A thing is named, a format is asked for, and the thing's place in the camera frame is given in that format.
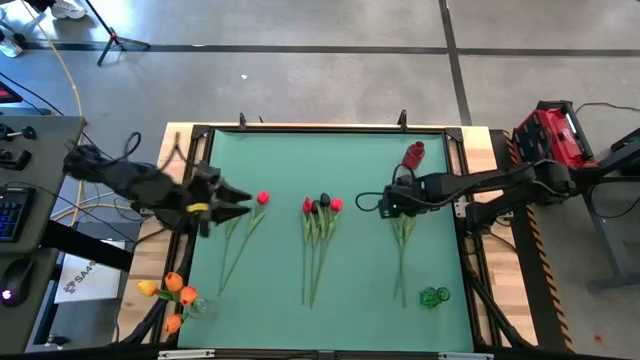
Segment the red ribbed glass vase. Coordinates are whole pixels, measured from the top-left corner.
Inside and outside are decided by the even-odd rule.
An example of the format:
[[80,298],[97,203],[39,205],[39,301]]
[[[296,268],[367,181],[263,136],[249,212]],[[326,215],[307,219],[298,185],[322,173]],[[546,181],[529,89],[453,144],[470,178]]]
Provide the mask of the red ribbed glass vase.
[[408,146],[402,159],[402,165],[408,169],[416,170],[419,167],[424,154],[424,143],[422,141],[416,141]]

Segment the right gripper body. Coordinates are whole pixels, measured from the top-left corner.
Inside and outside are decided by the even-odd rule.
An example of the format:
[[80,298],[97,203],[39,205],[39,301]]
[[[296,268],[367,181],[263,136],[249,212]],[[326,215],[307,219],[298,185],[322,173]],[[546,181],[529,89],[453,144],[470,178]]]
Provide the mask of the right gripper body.
[[441,180],[436,174],[414,178],[403,175],[386,185],[378,201],[383,219],[401,215],[415,217],[441,207]]

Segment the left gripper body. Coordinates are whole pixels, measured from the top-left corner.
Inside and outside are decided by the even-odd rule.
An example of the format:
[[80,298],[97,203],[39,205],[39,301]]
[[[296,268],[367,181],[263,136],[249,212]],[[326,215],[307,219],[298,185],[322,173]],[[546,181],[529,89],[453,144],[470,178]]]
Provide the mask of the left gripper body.
[[184,188],[186,193],[179,201],[179,220],[184,224],[191,224],[202,237],[208,237],[211,223],[219,221],[221,202],[216,190],[220,180],[218,168],[199,163]]

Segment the yellow black hazard strip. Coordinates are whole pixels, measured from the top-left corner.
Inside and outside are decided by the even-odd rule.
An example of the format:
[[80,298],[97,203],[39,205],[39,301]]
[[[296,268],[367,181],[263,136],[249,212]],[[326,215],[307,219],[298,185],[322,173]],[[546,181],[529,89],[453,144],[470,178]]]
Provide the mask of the yellow black hazard strip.
[[557,285],[530,205],[517,205],[511,225],[537,343],[546,350],[576,351]]

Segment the person's shoe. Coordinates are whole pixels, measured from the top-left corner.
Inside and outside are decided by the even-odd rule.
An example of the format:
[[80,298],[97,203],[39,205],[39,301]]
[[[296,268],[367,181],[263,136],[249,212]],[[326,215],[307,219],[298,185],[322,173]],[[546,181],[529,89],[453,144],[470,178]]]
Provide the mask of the person's shoe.
[[4,37],[0,40],[0,53],[9,58],[16,58],[23,52],[23,48],[12,40]]
[[87,15],[87,10],[75,3],[66,0],[54,0],[50,5],[50,11],[56,19],[78,20]]

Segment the grey side desk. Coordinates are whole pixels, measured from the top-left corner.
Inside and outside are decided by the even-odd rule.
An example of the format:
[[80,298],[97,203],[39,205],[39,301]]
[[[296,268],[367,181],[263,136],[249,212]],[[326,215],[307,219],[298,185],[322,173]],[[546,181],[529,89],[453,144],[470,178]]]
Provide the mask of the grey side desk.
[[22,353],[30,339],[42,299],[58,256],[54,248],[42,248],[40,242],[49,222],[65,175],[63,159],[67,146],[81,136],[84,119],[62,116],[0,116],[0,123],[14,130],[26,126],[35,129],[34,140],[0,141],[0,148],[19,154],[27,150],[31,160],[21,171],[0,168],[0,186],[28,186],[36,189],[19,239],[0,244],[0,275],[13,261],[25,256],[34,261],[28,297],[16,307],[0,305],[0,356]]

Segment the backlit black keyboard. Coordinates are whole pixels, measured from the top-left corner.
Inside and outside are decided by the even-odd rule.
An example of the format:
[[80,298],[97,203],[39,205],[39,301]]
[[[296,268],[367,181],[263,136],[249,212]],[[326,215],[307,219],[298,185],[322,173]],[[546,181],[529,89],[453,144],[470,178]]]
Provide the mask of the backlit black keyboard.
[[15,243],[30,213],[32,187],[0,187],[0,243]]

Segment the yellow orange artificial tulip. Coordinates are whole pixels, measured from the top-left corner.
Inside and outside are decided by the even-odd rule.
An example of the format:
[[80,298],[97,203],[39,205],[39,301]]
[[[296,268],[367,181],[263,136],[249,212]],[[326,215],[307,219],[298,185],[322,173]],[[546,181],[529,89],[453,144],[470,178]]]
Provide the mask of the yellow orange artificial tulip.
[[136,287],[138,291],[146,297],[157,296],[160,299],[164,299],[168,301],[174,300],[174,293],[168,290],[162,290],[159,287],[158,283],[155,281],[151,281],[151,280],[138,281],[136,283]]

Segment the green glass vase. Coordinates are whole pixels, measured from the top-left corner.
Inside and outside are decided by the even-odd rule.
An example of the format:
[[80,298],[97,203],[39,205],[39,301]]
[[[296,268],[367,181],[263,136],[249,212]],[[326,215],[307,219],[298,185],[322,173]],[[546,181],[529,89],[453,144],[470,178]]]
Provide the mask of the green glass vase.
[[451,297],[446,287],[427,287],[419,293],[419,303],[427,309],[435,309],[440,304],[447,302]]

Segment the black metal table frame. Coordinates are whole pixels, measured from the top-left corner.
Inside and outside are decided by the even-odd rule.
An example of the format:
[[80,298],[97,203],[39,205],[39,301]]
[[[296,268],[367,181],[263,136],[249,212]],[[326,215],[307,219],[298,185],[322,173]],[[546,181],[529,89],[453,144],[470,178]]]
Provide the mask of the black metal table frame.
[[[408,125],[401,128],[397,121],[392,124],[340,124],[340,123],[260,123],[247,122],[245,130],[274,132],[346,132],[346,133],[434,133],[445,139],[446,154],[452,159],[453,170],[459,173],[463,167],[473,171],[492,170],[497,166],[494,156],[498,146],[506,140],[503,132],[492,133],[483,126],[464,125]],[[214,132],[218,129],[241,130],[239,120],[234,122],[170,122],[166,125],[158,163],[169,158],[171,147],[179,145],[186,152],[186,158],[174,158],[167,173],[177,180],[184,180],[192,174],[193,164],[211,157]],[[119,339],[122,342],[155,344],[166,343],[168,336],[162,329],[165,315],[177,311],[178,306],[159,307],[152,300],[144,300],[134,290],[134,283],[145,279],[162,279],[167,272],[191,266],[190,251],[195,244],[193,235],[175,236],[164,231],[157,220],[150,219],[141,226],[140,235],[145,243],[135,251],[128,274],[122,307],[117,315]],[[498,250],[497,238],[488,234],[482,239],[467,238],[465,249],[473,268],[487,273],[481,278],[485,287],[492,292],[494,300],[501,304],[502,311],[513,328],[529,343],[536,345],[532,317],[528,300],[522,299],[511,309],[507,308],[507,293],[497,290],[493,275],[498,271],[495,257]]]

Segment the white printed paper sheet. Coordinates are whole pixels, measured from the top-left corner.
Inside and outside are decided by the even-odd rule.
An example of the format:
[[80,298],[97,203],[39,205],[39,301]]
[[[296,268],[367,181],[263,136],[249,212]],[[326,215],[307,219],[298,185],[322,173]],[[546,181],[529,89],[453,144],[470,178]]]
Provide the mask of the white printed paper sheet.
[[73,255],[65,255],[54,303],[115,299],[121,271]]

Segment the black diagonal support bar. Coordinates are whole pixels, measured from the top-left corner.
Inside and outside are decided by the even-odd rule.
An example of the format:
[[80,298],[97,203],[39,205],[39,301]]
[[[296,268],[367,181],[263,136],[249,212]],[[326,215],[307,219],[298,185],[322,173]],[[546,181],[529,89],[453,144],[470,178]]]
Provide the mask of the black diagonal support bar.
[[43,248],[54,248],[125,272],[130,270],[133,261],[131,252],[52,220],[48,222],[40,244]]

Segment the red black tool case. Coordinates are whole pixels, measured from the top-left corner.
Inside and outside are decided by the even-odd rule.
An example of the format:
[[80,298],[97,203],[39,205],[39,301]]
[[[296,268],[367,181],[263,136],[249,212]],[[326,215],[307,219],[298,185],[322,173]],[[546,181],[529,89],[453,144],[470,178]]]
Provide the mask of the red black tool case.
[[571,101],[539,101],[513,129],[512,141],[523,162],[549,159],[569,168],[597,166]]

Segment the black computer mouse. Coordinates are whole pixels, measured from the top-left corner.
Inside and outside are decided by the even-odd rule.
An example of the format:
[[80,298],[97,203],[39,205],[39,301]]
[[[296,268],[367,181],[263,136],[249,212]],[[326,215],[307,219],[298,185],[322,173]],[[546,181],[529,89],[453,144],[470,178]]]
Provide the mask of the black computer mouse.
[[0,304],[14,307],[24,302],[28,296],[34,264],[28,257],[9,264],[0,276]]

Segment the clear glass vase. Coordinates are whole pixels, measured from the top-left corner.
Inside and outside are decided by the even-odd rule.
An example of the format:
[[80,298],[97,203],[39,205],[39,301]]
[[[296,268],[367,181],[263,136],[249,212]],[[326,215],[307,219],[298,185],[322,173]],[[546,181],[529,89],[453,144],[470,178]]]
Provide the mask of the clear glass vase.
[[186,316],[188,318],[201,318],[203,317],[208,310],[207,301],[200,297],[196,298],[190,305],[185,307]]

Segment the black equipment stand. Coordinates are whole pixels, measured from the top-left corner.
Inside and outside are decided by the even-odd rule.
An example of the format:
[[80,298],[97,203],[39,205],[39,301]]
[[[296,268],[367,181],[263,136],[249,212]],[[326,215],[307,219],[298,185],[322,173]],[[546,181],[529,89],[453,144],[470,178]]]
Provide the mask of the black equipment stand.
[[584,201],[611,275],[590,282],[592,293],[640,286],[640,128],[611,145],[599,166]]

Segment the teal table mat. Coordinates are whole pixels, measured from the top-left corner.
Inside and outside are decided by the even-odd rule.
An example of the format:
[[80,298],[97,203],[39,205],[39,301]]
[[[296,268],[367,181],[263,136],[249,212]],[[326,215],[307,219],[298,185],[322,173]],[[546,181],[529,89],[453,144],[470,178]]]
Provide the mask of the teal table mat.
[[[407,134],[217,132],[211,164],[234,187],[270,200],[219,295],[224,226],[196,242],[189,282],[208,302],[186,321],[181,347],[294,350],[472,349],[452,213],[419,216],[400,250],[391,224],[373,210],[413,137]],[[302,204],[322,193],[343,201],[315,304],[302,289]],[[427,287],[451,297],[419,303]]]

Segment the black tripod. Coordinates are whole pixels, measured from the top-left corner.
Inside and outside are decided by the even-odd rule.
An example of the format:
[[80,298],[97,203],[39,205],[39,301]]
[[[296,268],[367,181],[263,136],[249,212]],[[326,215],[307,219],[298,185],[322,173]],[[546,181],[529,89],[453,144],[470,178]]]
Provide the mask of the black tripod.
[[99,56],[98,60],[97,60],[97,65],[98,66],[102,66],[103,62],[106,58],[106,55],[114,49],[119,49],[121,51],[126,51],[127,45],[131,45],[134,46],[136,49],[140,49],[142,51],[147,51],[150,49],[151,45],[147,42],[142,42],[142,41],[138,41],[135,39],[131,39],[131,38],[126,38],[126,37],[122,37],[120,36],[113,27],[109,26],[104,19],[102,18],[102,16],[99,14],[99,12],[96,10],[96,8],[94,7],[94,5],[92,4],[91,0],[82,0],[87,6],[88,8],[91,10],[91,12],[93,13],[93,15],[96,17],[96,19],[98,20],[98,22],[100,23],[100,25],[104,28],[104,30],[107,32],[109,39],[101,53],[101,55]]

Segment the black desk clamp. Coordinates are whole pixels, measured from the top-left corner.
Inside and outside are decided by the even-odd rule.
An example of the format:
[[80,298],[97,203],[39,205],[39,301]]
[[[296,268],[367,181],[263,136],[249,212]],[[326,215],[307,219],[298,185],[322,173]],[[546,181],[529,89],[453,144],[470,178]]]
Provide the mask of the black desk clamp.
[[0,168],[14,171],[22,171],[31,160],[32,153],[23,150],[21,154],[15,158],[9,150],[0,149]]
[[13,141],[18,137],[23,137],[28,140],[35,140],[37,138],[36,130],[31,126],[26,126],[20,131],[14,131],[12,128],[5,124],[0,124],[0,141]]

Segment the black device red display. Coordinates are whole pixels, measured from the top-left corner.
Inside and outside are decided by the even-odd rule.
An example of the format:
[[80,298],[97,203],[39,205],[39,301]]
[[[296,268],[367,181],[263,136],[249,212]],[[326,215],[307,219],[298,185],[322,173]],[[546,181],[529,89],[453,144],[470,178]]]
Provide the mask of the black device red display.
[[20,103],[22,101],[21,95],[0,81],[0,104]]

